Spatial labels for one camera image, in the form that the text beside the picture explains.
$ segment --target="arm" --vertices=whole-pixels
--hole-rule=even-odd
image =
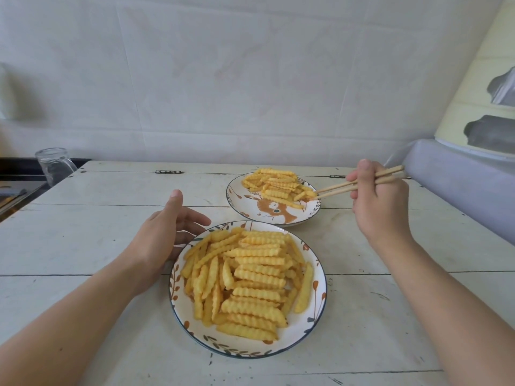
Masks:
[[[0,386],[76,384],[132,298],[177,258],[174,244],[188,243],[204,231],[199,223],[210,222],[182,207],[174,191],[114,261],[0,346]]]
[[[409,230],[405,181],[374,185],[367,160],[347,176],[359,229],[390,270],[433,342],[453,385],[507,386],[515,379],[515,331],[439,266]]]

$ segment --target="table surface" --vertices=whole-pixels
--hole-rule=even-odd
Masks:
[[[88,162],[0,224],[0,342],[113,260],[172,189],[213,223],[241,220],[225,189],[253,165]],[[315,188],[350,168],[288,167]],[[156,174],[179,170],[180,175]],[[415,239],[455,278],[515,325],[515,248],[416,181]],[[348,195],[292,227],[324,265],[327,306],[291,350],[260,360],[219,356],[178,325],[168,277],[122,314],[83,385],[446,385],[434,349],[388,270],[357,229]]]

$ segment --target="white ceramic plate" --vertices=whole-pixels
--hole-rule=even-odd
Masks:
[[[177,321],[184,328],[184,331],[205,348],[233,358],[240,359],[258,359],[284,352],[300,341],[302,341],[317,325],[318,320],[322,316],[327,296],[327,283],[325,273],[320,261],[310,249],[310,247],[294,234],[290,235],[299,247],[306,261],[310,261],[315,270],[313,279],[310,304],[306,311],[301,314],[291,312],[288,319],[287,328],[279,328],[279,339],[274,342],[263,342],[244,339],[243,337],[235,337],[225,335],[216,330],[213,325],[206,328],[202,321],[193,318],[193,302],[192,299],[184,293],[185,282],[180,275],[180,271],[184,266],[184,254],[197,241],[203,239],[209,232],[217,229],[230,230],[232,227],[243,227],[249,231],[273,231],[288,233],[286,230],[280,229],[273,225],[253,221],[234,221],[227,222],[212,227],[204,233],[193,239],[186,245],[179,255],[170,274],[170,301],[171,307],[175,313]]]
[[[229,205],[240,215],[257,222],[271,223],[280,227],[291,227],[312,218],[320,210],[320,199],[310,202],[300,202],[302,210],[277,202],[263,199],[260,192],[250,192],[243,187],[241,180],[251,175],[241,175],[233,179],[226,189]],[[316,191],[307,181],[299,179],[302,185]]]

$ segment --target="chopsticks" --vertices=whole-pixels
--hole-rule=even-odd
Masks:
[[[395,179],[398,179],[397,176],[391,176],[391,175],[393,175],[394,173],[402,172],[403,170],[404,170],[404,165],[398,165],[393,168],[389,168],[389,169],[385,169],[380,172],[376,172],[375,184],[377,185],[377,184],[390,183],[390,182],[394,181]],[[313,199],[325,198],[326,196],[338,195],[338,194],[343,194],[345,192],[356,191],[356,190],[357,190],[357,180],[346,181],[345,183],[335,184],[335,185],[317,190],[318,197],[313,198]],[[331,192],[327,192],[325,194],[320,195],[321,192],[326,192],[326,191],[331,191]]]

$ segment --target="white tile wall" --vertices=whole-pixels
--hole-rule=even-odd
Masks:
[[[0,0],[0,156],[353,166],[433,135],[502,0]]]

